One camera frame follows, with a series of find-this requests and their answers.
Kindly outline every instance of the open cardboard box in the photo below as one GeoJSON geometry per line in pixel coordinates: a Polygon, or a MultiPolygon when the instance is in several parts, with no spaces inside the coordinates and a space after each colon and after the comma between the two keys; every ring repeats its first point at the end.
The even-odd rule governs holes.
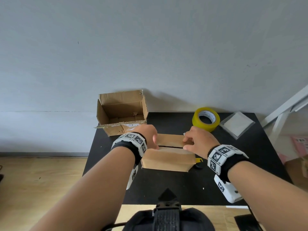
{"type": "Polygon", "coordinates": [[[108,136],[133,131],[147,122],[148,107],[142,90],[99,94],[96,117],[108,136]]]}
{"type": "Polygon", "coordinates": [[[196,164],[195,154],[183,149],[182,135],[157,135],[159,150],[147,149],[141,159],[143,168],[188,172],[196,164]]]}

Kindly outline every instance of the black table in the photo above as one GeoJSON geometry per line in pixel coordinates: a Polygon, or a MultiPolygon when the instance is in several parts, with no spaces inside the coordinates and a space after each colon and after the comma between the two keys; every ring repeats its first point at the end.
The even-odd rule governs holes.
{"type": "MultiPolygon", "coordinates": [[[[230,113],[219,113],[223,120],[230,113]]],[[[292,182],[277,153],[270,143],[254,113],[245,113],[256,123],[238,140],[218,126],[212,134],[222,144],[231,144],[244,151],[251,162],[264,170],[292,182]]],[[[193,113],[149,113],[148,124],[153,124],[160,134],[182,135],[192,126],[193,113]]],[[[97,129],[84,169],[85,174],[103,158],[118,136],[108,137],[103,129],[97,129]]],[[[231,205],[214,182],[215,173],[203,162],[202,170],[190,169],[189,172],[174,172],[154,169],[141,169],[126,191],[123,204],[156,204],[157,198],[170,188],[184,205],[231,205]]],[[[246,205],[241,200],[232,205],[246,205]]]]}

